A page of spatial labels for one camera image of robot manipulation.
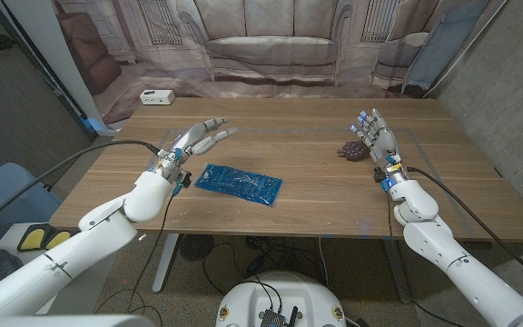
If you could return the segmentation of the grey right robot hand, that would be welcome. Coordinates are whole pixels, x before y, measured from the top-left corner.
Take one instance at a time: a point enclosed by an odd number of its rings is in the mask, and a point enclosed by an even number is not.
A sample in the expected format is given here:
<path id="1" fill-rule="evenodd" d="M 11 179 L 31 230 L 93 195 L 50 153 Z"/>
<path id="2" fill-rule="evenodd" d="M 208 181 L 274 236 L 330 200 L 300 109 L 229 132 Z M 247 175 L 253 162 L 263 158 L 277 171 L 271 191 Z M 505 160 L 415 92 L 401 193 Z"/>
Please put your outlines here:
<path id="1" fill-rule="evenodd" d="M 357 121 L 358 125 L 353 125 L 351 130 L 367 145 L 370 157 L 377 165 L 375 182 L 388 192 L 394 185 L 407 181 L 409 176 L 401 163 L 399 145 L 380 112 L 376 108 L 371 114 L 362 111 Z"/>

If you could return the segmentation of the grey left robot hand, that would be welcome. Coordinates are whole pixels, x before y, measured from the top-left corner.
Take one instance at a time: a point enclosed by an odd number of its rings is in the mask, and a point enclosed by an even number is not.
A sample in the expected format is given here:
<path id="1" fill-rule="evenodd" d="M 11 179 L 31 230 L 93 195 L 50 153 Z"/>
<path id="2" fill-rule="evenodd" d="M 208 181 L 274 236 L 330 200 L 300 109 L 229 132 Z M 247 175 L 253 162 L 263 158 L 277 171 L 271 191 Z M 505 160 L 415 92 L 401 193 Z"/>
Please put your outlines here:
<path id="1" fill-rule="evenodd" d="M 225 118 L 212 118 L 189 128 L 178 136 L 168 149 L 163 149 L 157 154 L 157 172 L 168 182 L 175 182 L 189 156 L 205 154 L 218 142 L 237 132 L 237 128 L 232 127 L 207 136 L 207 133 L 227 123 Z"/>

